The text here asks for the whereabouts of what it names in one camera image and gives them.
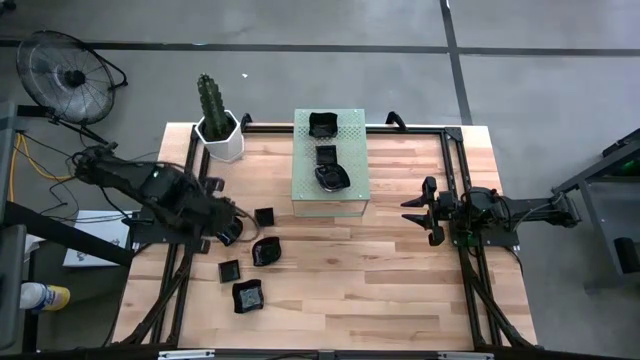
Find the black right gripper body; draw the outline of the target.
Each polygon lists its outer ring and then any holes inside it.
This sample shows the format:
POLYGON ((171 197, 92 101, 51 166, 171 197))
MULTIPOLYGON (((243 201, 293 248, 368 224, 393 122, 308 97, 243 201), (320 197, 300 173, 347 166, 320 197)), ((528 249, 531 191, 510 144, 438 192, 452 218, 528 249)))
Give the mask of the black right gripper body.
POLYGON ((422 202, 428 208, 425 228, 431 231, 428 236, 431 246, 439 246, 444 242, 445 232, 439 222, 452 221, 459 208, 459 201, 451 191, 442 191, 437 195, 436 190, 436 179, 427 176, 422 184, 422 202))

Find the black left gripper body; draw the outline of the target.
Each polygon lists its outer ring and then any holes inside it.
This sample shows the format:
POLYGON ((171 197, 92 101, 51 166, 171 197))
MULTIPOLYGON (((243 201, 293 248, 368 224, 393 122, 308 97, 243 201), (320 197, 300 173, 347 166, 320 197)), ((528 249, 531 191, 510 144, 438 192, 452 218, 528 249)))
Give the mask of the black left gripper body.
POLYGON ((206 196, 206 207, 204 214, 196 221, 194 235, 198 251, 207 253, 208 249, 203 245, 205 237, 217 238, 225 247, 229 247, 239 240, 244 225, 233 201, 227 197, 214 196, 216 191, 224 189, 225 181, 222 178, 205 177, 201 184, 206 196))

